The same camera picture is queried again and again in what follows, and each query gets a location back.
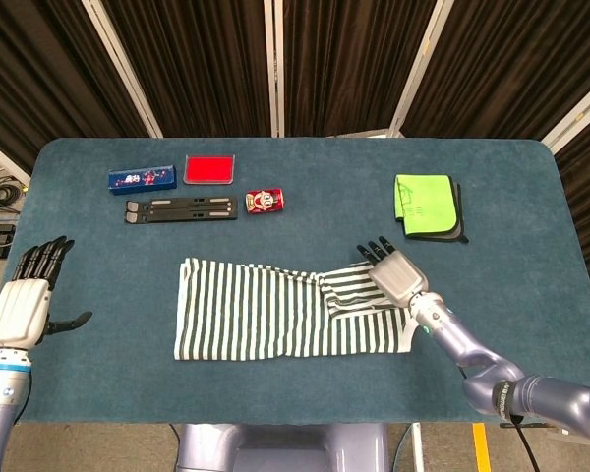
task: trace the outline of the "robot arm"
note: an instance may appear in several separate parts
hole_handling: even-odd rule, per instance
[[[428,280],[408,259],[381,237],[386,251],[370,242],[373,254],[359,246],[374,264],[370,277],[396,306],[430,335],[461,368],[475,374],[463,381],[463,390],[480,413],[520,422],[533,415],[590,439],[590,387],[539,376],[525,376],[513,362],[495,353],[461,323],[437,293],[428,291]]]
[[[52,290],[73,244],[62,236],[29,249],[13,280],[0,292],[0,468],[16,415],[32,385],[29,351],[45,335],[76,329],[91,317],[91,312],[85,312],[70,322],[48,319]]]

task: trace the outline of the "blue table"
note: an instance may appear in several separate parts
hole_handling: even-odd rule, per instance
[[[107,171],[184,168],[186,154],[236,154],[231,186],[138,195],[237,195],[279,187],[285,210],[237,221],[129,225]],[[408,241],[394,221],[396,173],[461,184],[470,244]],[[80,330],[32,351],[26,420],[328,422],[479,419],[460,377],[421,330],[405,355],[173,360],[178,267],[188,256],[328,270],[385,235],[497,352],[528,373],[590,383],[590,283],[553,157],[539,143],[483,140],[58,140],[37,161],[7,268],[29,246],[76,240],[52,319]]]

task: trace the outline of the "red can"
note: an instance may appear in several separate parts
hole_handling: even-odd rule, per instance
[[[252,190],[247,193],[248,213],[266,213],[281,211],[284,208],[284,196],[281,189]]]

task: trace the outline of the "striped shirt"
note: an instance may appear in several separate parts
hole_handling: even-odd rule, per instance
[[[417,323],[386,299],[371,268],[302,272],[186,259],[175,359],[408,352]]]

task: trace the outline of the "blue band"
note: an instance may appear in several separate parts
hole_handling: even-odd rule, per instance
[[[0,364],[0,371],[30,372],[30,367],[16,364]]]

